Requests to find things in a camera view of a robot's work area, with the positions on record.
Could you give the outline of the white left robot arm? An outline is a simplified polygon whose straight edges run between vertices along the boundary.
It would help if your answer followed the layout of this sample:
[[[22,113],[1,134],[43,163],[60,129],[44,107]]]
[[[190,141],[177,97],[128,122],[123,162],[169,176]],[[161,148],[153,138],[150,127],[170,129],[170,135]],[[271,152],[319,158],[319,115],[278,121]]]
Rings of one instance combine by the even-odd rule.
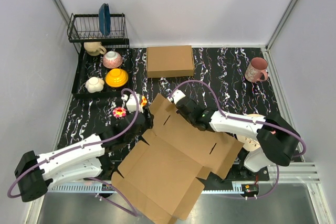
[[[62,149],[39,155],[26,152],[14,171],[18,196],[22,202],[30,202],[63,183],[90,177],[109,179],[114,169],[109,153],[151,129],[153,119],[150,110],[144,108],[143,112],[132,112],[115,121],[103,132]]]

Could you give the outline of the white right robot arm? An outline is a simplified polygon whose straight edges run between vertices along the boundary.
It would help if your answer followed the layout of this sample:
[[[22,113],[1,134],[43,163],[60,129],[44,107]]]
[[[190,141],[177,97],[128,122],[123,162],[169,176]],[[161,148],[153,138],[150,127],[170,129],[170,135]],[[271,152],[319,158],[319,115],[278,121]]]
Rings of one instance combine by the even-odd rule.
[[[245,116],[219,109],[202,108],[189,97],[174,98],[177,112],[201,131],[225,132],[253,139],[259,148],[248,151],[239,176],[250,180],[257,172],[271,164],[289,166],[300,136],[280,115],[270,117]]]

